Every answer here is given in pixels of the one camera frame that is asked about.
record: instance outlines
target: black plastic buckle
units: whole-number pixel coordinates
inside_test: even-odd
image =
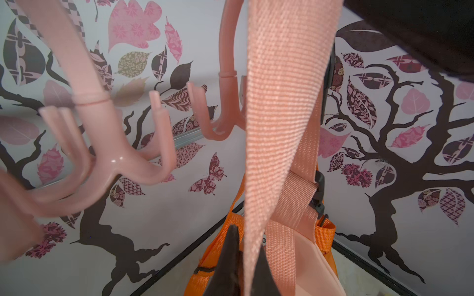
[[[314,181],[318,183],[318,190],[310,201],[310,206],[318,213],[318,220],[324,215],[324,175],[320,171],[316,171]]]

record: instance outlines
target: pink leaf decal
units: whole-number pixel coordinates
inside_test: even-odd
[[[397,67],[405,73],[418,73],[426,69],[420,62],[415,60],[411,55],[404,54],[396,56],[387,61],[392,61],[397,65]]]
[[[457,220],[463,214],[466,208],[464,196],[452,188],[446,188],[446,193],[439,201],[441,210],[445,215],[458,225]]]
[[[179,59],[182,55],[182,44],[181,39],[179,38],[178,31],[176,31],[173,26],[171,26],[170,22],[168,21],[168,17],[166,17],[166,25],[164,26],[164,34],[166,35],[166,41],[168,43],[168,47],[170,49],[171,54],[179,63]]]
[[[38,165],[38,176],[42,184],[46,184],[56,179],[64,168],[64,158],[56,149],[57,144],[49,149]]]
[[[123,190],[130,195],[145,195],[142,192],[140,184],[130,180],[129,178],[123,177],[119,180],[123,185]]]
[[[341,149],[347,137],[349,137],[349,134],[333,135],[327,129],[321,128],[318,155],[322,155],[323,158],[328,158],[335,154],[339,149]]]
[[[427,126],[416,126],[400,133],[390,147],[406,148],[413,146],[423,138]]]
[[[426,189],[418,195],[418,207],[423,213],[423,210],[436,206],[439,202],[439,194],[441,193],[440,189]]]
[[[128,5],[119,0],[109,19],[109,52],[119,43],[148,48],[148,41],[161,35],[154,25],[161,14],[161,7],[153,1],[148,2],[143,11],[136,0],[130,0]]]
[[[418,114],[426,112],[429,105],[429,100],[424,93],[416,89],[410,89],[403,98],[401,110],[405,114]]]
[[[24,145],[39,135],[36,125],[20,118],[0,115],[0,139],[12,145]]]
[[[461,82],[461,84],[456,87],[456,96],[460,99],[474,100],[474,83]]]
[[[43,89],[43,96],[45,97],[45,106],[74,107],[72,95],[67,89],[53,80],[46,82],[45,88]]]
[[[377,111],[369,97],[352,85],[351,79],[347,84],[347,106],[349,111],[372,128],[377,121]]]
[[[43,241],[28,250],[25,256],[40,259],[50,252],[58,242],[63,242],[67,236],[66,230],[56,222],[41,224],[41,227],[45,233]]]

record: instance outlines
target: pink plastic hook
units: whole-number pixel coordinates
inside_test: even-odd
[[[245,130],[245,117],[240,110],[237,72],[234,68],[234,38],[238,16],[244,0],[227,0],[222,13],[219,32],[219,89],[221,114],[213,122],[209,119],[206,92],[188,82],[189,98],[206,139],[223,141],[229,137],[234,126]]]

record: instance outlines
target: patterned leaf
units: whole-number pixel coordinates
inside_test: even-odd
[[[331,158],[331,162],[329,163],[328,172],[334,171],[334,170],[339,170],[342,167],[343,162],[344,162],[344,153],[343,152],[339,152],[337,154],[334,154],[334,156]]]
[[[109,193],[110,200],[117,206],[123,207],[125,201],[125,191],[117,184],[115,185]]]
[[[424,93],[410,89],[401,103],[401,110],[405,114],[418,114],[426,112],[429,108],[429,99]]]
[[[355,75],[362,83],[371,90],[381,89],[389,85],[393,80],[380,73],[362,73]]]
[[[123,177],[119,180],[123,185],[123,190],[130,195],[145,195],[142,192],[140,184],[130,180],[129,178]]]
[[[170,84],[174,90],[180,90],[186,86],[191,75],[191,63],[177,66],[171,73]]]
[[[364,20],[339,29],[336,37],[343,38],[352,48],[363,53],[376,52],[396,45]]]
[[[407,131],[401,132],[393,141],[390,147],[406,148],[413,146],[423,138],[426,126],[415,126]]]
[[[344,59],[346,63],[348,63],[352,67],[355,67],[355,68],[364,67],[364,60],[359,54],[356,54],[356,53],[345,54],[342,56],[342,58]]]
[[[340,92],[342,81],[344,80],[344,67],[341,59],[336,56],[336,64],[334,65],[334,74],[332,75],[331,89],[336,92]]]
[[[160,29],[154,25],[161,14],[161,7],[153,1],[149,1],[143,11],[136,0],[130,0],[128,5],[119,0],[109,19],[109,52],[119,43],[148,48],[148,41],[161,35]]]
[[[372,128],[377,121],[377,111],[367,95],[354,87],[349,78],[347,84],[347,106],[357,119]]]
[[[145,82],[148,77],[136,78],[122,86],[114,98],[114,105],[127,107],[135,104],[145,92]]]
[[[192,142],[191,144],[176,149],[176,168],[183,167],[190,162],[202,147],[204,147],[204,145]],[[161,158],[158,160],[158,164],[162,165]]]
[[[20,118],[0,115],[0,139],[8,144],[24,145],[38,135],[36,125]]]
[[[443,213],[445,213],[449,219],[453,220],[453,222],[458,225],[457,220],[463,214],[464,209],[466,208],[464,196],[452,188],[446,188],[446,193],[439,201],[439,205]]]
[[[140,75],[145,70],[150,53],[130,52],[118,61],[118,72],[129,78]]]
[[[461,82],[456,87],[456,96],[460,99],[474,100],[474,83]]]
[[[17,85],[25,85],[40,78],[45,72],[45,57],[18,30],[16,19],[8,29],[3,46],[3,60]]]
[[[99,73],[102,79],[102,86],[106,91],[112,90],[114,79],[112,78],[112,67],[107,64],[104,54],[100,52],[99,42],[95,45],[94,51],[90,50],[92,61],[94,62],[95,69]]]
[[[76,224],[77,218],[79,218],[81,213],[82,212],[78,212],[72,215],[63,216],[61,217],[61,220],[63,220],[72,229],[76,229],[76,227],[74,227],[74,224]]]
[[[64,158],[56,149],[57,144],[49,149],[41,157],[38,165],[38,176],[42,184],[46,184],[56,179],[64,168]]]
[[[420,62],[415,60],[409,54],[395,56],[393,58],[387,59],[387,61],[394,62],[395,65],[397,65],[397,67],[405,73],[418,73],[426,69],[425,66],[420,64]]]
[[[361,157],[361,156],[362,156],[362,154],[361,154],[359,151],[355,150],[355,149],[346,148],[346,147],[342,147],[342,148],[346,151],[347,156],[349,156],[349,157],[351,157],[351,158],[352,158],[352,157]]]
[[[58,242],[63,242],[67,236],[66,230],[57,222],[41,224],[41,228],[45,233],[43,241],[28,250],[25,256],[40,259],[50,252]]]
[[[203,85],[202,87],[205,91],[207,91],[207,85]],[[175,92],[173,95],[170,95],[166,99],[162,100],[161,103],[173,107],[179,111],[189,111],[189,108],[191,107],[191,101],[189,100],[188,88],[184,88],[178,92]]]
[[[72,95],[53,80],[46,81],[43,96],[45,97],[45,106],[74,107]]]
[[[166,17],[166,25],[164,26],[164,34],[166,35],[166,42],[168,43],[170,52],[174,56],[178,64],[179,59],[181,58],[181,55],[182,55],[181,39],[179,38],[178,31],[176,31],[173,28],[173,26],[171,26],[170,22],[168,21],[168,17]]]
[[[426,189],[425,191],[421,192],[418,195],[418,206],[419,206],[420,211],[423,213],[424,209],[431,206],[436,206],[439,202],[440,193],[441,193],[441,189],[437,189],[437,188]]]
[[[216,111],[216,108],[217,106],[211,106],[209,107],[208,106],[208,111],[209,111],[209,119],[210,120],[213,120],[214,119],[214,112]],[[188,123],[186,123],[186,132],[187,131],[190,131],[192,129],[195,129],[199,127],[199,122],[198,120],[196,119],[196,117],[193,115],[191,115],[191,117],[189,118],[188,120]]]
[[[453,141],[443,148],[443,158],[447,163],[453,164],[463,159],[471,150],[474,143],[474,135],[465,139]]]
[[[168,57],[166,54],[166,46],[164,50],[159,54],[156,55],[151,61],[151,70],[153,75],[161,81],[163,78],[164,73],[166,72],[166,65],[168,64]]]
[[[346,129],[347,124],[346,123],[336,123],[335,125],[331,126],[329,129],[333,129],[336,132],[342,132]]]
[[[333,135],[327,129],[321,128],[318,155],[322,155],[323,158],[328,158],[329,156],[335,154],[339,151],[339,149],[341,149],[347,137],[349,137],[349,134]]]
[[[395,180],[395,169],[390,165],[386,165],[375,176],[375,188],[380,185],[390,184],[393,180]]]

